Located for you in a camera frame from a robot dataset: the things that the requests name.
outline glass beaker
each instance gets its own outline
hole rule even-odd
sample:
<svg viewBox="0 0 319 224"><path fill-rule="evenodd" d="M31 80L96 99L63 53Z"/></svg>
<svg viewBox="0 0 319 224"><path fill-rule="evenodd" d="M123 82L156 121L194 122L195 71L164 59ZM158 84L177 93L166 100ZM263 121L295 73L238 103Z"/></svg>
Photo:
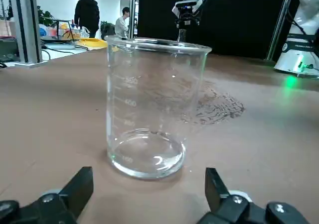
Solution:
<svg viewBox="0 0 319 224"><path fill-rule="evenodd" d="M150 38L106 39L108 157L137 178L176 172L211 48Z"/></svg>

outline aluminum pole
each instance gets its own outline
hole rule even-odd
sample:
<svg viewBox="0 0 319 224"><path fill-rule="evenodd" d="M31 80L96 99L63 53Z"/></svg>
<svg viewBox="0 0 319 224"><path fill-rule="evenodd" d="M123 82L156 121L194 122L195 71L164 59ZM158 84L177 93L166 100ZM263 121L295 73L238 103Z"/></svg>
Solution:
<svg viewBox="0 0 319 224"><path fill-rule="evenodd" d="M135 1L130 0L130 28L129 28L129 39L134 37L134 18L135 18Z"/></svg>
<svg viewBox="0 0 319 224"><path fill-rule="evenodd" d="M11 0L21 63L42 62L36 0Z"/></svg>
<svg viewBox="0 0 319 224"><path fill-rule="evenodd" d="M271 42L270 42L269 50L267 52L267 57L266 57L267 61L272 61L272 59L274 57L274 52L275 52L275 49L276 49L276 46L278 43L279 35L283 29L285 17L287 15L287 11L288 11L288 7L290 5L290 2L291 2L291 0L284 0L283 1L282 7L280 10L278 19L277 19L277 23L275 26L275 30L273 32L273 37L272 37Z"/></svg>

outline man in black jacket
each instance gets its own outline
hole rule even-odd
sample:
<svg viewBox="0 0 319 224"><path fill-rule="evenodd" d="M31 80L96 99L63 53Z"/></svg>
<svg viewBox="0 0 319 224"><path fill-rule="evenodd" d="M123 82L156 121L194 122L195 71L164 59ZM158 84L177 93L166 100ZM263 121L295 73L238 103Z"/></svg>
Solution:
<svg viewBox="0 0 319 224"><path fill-rule="evenodd" d="M99 29L100 11L95 0L79 0L74 15L74 23L90 31L90 38L94 38Z"/></svg>

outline white robotic arm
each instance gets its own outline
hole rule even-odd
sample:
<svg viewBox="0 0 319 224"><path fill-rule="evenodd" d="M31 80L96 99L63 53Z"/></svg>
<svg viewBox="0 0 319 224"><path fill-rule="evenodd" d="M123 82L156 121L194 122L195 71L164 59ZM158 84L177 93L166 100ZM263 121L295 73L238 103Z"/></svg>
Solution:
<svg viewBox="0 0 319 224"><path fill-rule="evenodd" d="M186 30L194 25L199 25L200 17L197 15L206 2L207 0L182 0L175 3L172 12L177 16L178 41L185 41Z"/></svg>
<svg viewBox="0 0 319 224"><path fill-rule="evenodd" d="M313 42L319 28L319 0L299 0L300 5L275 69L319 77L319 57Z"/></svg>

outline black pants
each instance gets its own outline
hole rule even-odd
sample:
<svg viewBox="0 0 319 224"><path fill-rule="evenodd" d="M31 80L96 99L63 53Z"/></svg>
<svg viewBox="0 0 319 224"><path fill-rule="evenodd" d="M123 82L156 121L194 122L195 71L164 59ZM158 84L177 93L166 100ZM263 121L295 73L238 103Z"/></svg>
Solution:
<svg viewBox="0 0 319 224"><path fill-rule="evenodd" d="M95 38L97 31L90 31L90 38Z"/></svg>

